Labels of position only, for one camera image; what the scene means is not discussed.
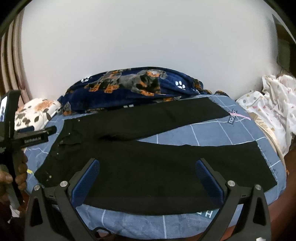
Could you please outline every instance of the curtain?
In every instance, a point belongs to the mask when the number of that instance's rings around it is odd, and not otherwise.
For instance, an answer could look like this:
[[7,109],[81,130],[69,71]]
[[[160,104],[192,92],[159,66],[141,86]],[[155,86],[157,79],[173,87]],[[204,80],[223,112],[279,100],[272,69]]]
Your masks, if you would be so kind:
[[30,101],[25,87],[20,51],[20,25],[23,11],[16,16],[1,39],[0,95],[9,90],[20,90],[18,106]]

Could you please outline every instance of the finger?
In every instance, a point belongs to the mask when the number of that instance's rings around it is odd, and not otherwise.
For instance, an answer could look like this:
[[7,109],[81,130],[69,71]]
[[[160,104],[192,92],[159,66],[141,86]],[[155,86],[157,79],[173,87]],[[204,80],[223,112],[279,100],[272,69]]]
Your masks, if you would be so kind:
[[0,202],[2,202],[5,206],[9,206],[10,201],[7,194],[0,196]]
[[27,180],[27,176],[28,176],[28,173],[26,173],[26,172],[23,174],[20,174],[15,178],[15,182],[18,185],[21,185],[22,183],[24,183]]
[[21,163],[18,167],[18,171],[20,174],[27,172],[27,169],[28,169],[28,167],[25,163]]
[[26,183],[26,182],[22,183],[21,185],[18,186],[18,188],[19,188],[21,191],[24,191],[24,190],[27,188],[27,183]]
[[22,158],[22,163],[27,163],[28,162],[28,158],[26,156],[26,154],[24,153],[24,156]]
[[0,197],[6,193],[6,188],[3,184],[0,184]]
[[0,171],[0,183],[10,184],[12,182],[12,176],[4,171]]

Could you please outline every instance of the pink thread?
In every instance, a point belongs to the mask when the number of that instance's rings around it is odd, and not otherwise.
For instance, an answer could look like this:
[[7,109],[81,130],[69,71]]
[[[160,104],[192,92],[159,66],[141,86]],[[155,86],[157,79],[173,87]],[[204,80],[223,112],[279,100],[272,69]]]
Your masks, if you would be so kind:
[[232,112],[229,112],[229,114],[231,114],[231,115],[235,115],[235,116],[240,116],[240,117],[243,117],[243,118],[246,118],[246,119],[248,119],[249,121],[251,120],[251,118],[246,117],[246,116],[244,116],[244,115],[240,115],[240,114],[238,114],[238,113],[232,113]]

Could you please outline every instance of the clothing label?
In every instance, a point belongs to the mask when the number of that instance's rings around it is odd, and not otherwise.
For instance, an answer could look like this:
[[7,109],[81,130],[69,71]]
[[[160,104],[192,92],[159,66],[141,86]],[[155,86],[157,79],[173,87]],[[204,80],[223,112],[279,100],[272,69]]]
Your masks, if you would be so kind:
[[[233,110],[232,110],[232,113],[233,113],[233,114],[236,114],[236,113],[237,113],[237,110],[233,109]],[[234,121],[235,121],[235,118],[236,118],[236,116],[235,116],[235,115],[231,115],[231,116],[229,117],[229,120],[228,120],[228,122],[227,122],[227,123],[229,123],[229,124],[232,124],[232,125],[233,125],[233,123],[234,123]]]

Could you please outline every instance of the floral pillow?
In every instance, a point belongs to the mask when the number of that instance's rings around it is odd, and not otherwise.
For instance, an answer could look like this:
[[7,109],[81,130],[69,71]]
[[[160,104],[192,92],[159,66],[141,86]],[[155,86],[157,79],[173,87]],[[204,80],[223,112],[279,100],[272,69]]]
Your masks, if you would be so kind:
[[30,126],[33,126],[35,131],[41,130],[60,108],[61,104],[58,101],[33,99],[15,113],[15,130]]

